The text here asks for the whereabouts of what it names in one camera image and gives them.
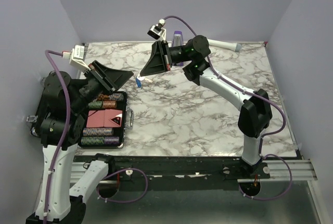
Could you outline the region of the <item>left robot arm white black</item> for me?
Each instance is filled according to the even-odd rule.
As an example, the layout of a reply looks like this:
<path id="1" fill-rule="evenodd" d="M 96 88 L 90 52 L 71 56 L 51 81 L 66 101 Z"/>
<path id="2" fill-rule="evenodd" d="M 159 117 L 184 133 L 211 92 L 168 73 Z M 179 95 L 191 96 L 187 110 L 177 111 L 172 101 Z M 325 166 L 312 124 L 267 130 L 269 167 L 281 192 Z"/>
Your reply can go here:
<path id="1" fill-rule="evenodd" d="M 38 206 L 27 223 L 83 221 L 86 203 L 98 183 L 111 179 L 116 171 L 113 157 L 98 155 L 78 182 L 70 183 L 88 105 L 102 93 L 116 92 L 132 76 L 131 71 L 111 69 L 94 61 L 84 79 L 73 79 L 58 69 L 45 79 L 31 127 L 43 146 L 43 181 Z"/>

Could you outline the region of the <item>blue key tag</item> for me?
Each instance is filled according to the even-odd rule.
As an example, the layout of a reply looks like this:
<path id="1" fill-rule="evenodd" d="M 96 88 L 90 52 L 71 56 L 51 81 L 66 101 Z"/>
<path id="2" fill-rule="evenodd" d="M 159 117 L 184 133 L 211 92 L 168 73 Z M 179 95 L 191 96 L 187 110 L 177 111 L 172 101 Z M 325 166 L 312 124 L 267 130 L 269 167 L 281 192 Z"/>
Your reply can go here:
<path id="1" fill-rule="evenodd" d="M 142 87 L 142 80 L 143 80 L 142 77 L 140 77 L 140 76 L 137 76 L 137 77 L 136 77 L 136 84 L 137 84 L 137 87 L 138 87 L 138 88 L 141 88 L 141 87 Z"/>

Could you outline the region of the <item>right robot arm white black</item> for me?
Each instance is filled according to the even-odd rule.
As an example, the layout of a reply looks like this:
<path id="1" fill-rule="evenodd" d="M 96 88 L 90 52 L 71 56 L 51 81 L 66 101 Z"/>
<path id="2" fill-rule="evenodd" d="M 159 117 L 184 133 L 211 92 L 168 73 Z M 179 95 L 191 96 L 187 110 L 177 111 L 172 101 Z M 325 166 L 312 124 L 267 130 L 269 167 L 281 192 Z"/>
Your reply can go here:
<path id="1" fill-rule="evenodd" d="M 210 53 L 208 39 L 203 35 L 176 47 L 170 47 L 167 41 L 156 41 L 138 79 L 168 72 L 175 63 L 188 62 L 183 68 L 187 80 L 215 92 L 239 110 L 238 128 L 244 134 L 239 171 L 243 177 L 251 178 L 257 174 L 257 165 L 262 161 L 261 138 L 273 116 L 268 94 L 263 89 L 254 91 L 243 87 L 214 70 L 206 61 Z"/>

